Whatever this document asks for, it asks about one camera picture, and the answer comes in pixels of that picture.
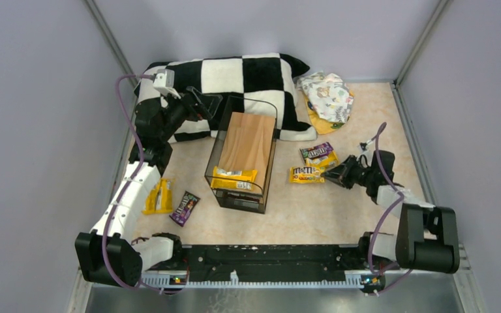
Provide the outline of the yellow peanut M&M bag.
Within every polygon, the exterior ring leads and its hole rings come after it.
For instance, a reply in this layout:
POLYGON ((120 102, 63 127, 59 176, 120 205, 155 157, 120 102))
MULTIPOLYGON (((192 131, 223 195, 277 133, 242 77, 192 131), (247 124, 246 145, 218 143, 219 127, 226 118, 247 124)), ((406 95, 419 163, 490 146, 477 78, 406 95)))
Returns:
POLYGON ((290 168, 288 182, 294 184, 324 183, 324 168, 318 166, 298 166, 290 168))

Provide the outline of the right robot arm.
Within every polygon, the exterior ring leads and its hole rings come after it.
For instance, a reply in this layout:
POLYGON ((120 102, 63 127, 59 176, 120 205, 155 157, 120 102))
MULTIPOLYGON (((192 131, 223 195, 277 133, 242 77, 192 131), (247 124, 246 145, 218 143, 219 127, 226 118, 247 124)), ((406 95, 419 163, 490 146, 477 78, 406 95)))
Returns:
POLYGON ((360 239, 372 272, 378 256, 400 268, 456 273, 461 257, 455 211, 422 201, 394 183, 394 161, 395 155, 385 150, 375 151, 369 165, 350 155, 322 177, 346 189, 362 186, 384 208, 375 229, 360 239))

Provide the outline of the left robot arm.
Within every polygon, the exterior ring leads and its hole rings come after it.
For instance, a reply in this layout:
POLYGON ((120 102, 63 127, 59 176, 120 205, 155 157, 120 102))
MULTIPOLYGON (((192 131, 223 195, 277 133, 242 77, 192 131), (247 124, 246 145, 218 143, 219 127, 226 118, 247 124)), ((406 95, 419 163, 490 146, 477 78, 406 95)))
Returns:
POLYGON ((186 121, 211 120, 221 102, 221 95, 188 87, 136 105, 135 120, 129 124, 136 145, 125 177, 100 220, 90 231, 79 233, 74 243, 86 281, 133 288, 144 271, 179 254, 178 236, 159 233, 137 240, 134 230, 170 161, 169 139, 186 121))

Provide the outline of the yellow candy bag back side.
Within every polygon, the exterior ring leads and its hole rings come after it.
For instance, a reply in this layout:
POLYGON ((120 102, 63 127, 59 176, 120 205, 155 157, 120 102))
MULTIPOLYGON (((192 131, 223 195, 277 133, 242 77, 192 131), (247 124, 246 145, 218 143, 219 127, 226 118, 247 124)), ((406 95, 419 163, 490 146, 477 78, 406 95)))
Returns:
POLYGON ((334 168, 339 165, 339 158, 337 154, 332 151, 327 154, 318 155, 312 158, 306 158, 305 164, 307 166, 316 166, 319 168, 324 168, 325 170, 334 168))

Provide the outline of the yellow candy bag on shelf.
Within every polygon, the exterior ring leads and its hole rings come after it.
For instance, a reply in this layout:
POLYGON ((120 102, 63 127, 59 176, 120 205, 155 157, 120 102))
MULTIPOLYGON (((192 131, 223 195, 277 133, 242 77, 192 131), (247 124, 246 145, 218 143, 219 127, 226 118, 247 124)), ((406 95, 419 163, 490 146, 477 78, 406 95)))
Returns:
POLYGON ((211 188, 252 190, 257 170, 228 171, 217 166, 213 169, 211 188))

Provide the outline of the yellow candy bag left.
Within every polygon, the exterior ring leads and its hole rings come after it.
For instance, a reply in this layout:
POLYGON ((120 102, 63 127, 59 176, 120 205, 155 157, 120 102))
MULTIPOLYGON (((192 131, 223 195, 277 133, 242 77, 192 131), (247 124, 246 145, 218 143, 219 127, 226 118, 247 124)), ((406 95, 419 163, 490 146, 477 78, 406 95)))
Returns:
POLYGON ((149 193, 142 213, 144 215, 172 213, 172 185, 171 179, 162 178, 149 193))

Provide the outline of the purple M&M candy bag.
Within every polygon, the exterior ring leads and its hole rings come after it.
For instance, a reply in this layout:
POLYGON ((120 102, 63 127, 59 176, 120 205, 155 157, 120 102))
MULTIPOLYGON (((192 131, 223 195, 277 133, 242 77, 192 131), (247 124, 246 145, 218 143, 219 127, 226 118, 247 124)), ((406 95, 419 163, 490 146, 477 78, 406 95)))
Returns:
POLYGON ((179 205, 170 213, 170 218, 181 227, 184 227, 200 197, 185 191, 179 205))

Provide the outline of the purple brown M&M bag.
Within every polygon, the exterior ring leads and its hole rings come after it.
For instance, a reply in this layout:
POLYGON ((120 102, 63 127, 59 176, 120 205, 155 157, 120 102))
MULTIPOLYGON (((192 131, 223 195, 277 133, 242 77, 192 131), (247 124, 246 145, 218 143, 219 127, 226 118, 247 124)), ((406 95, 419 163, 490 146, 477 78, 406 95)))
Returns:
POLYGON ((329 158, 333 152, 333 147, 329 142, 324 142, 314 147, 301 148, 299 152, 305 162, 307 160, 319 162, 325 158, 329 158))

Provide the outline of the yellow cloth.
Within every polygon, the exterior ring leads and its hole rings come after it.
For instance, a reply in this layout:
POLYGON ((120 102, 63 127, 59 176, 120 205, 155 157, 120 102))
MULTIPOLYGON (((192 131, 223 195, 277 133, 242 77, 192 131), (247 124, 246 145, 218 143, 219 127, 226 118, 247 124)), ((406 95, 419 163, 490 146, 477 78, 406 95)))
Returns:
POLYGON ((336 131, 350 120, 354 94, 349 90, 323 87, 303 92, 303 97, 310 122, 320 135, 336 131))

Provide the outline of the black white checkered pillow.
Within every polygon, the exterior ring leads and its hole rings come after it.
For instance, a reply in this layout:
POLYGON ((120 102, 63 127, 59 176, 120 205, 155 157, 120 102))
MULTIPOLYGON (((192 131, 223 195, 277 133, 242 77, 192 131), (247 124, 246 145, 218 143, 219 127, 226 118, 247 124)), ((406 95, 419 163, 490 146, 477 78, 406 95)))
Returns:
POLYGON ((170 143, 215 137, 227 103, 237 112, 269 115, 277 118, 276 138, 289 142, 312 141, 317 132, 300 121, 296 105, 298 95, 294 78, 310 69, 304 61, 285 53, 265 53, 190 61, 151 63, 145 75, 160 70, 174 72, 174 89, 181 93, 194 87, 206 95, 221 95, 214 118, 186 121, 169 139, 170 143))

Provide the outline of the patterned white cloth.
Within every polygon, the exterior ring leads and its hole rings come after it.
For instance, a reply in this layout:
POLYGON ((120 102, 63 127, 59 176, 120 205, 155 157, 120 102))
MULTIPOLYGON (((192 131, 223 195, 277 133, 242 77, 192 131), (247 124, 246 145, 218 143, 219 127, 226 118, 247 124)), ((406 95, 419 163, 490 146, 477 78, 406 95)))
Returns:
POLYGON ((354 95, 339 75, 316 72, 298 78, 296 87, 303 91, 319 118, 338 124, 348 122, 354 95))

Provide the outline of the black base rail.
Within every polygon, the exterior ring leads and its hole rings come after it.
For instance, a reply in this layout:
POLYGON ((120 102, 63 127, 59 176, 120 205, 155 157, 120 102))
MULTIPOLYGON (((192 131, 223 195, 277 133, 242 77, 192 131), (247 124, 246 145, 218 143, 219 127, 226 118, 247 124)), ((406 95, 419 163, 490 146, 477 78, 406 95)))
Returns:
POLYGON ((369 271, 357 245, 184 245, 142 275, 168 292, 184 288, 323 288, 377 293, 386 278, 369 271))

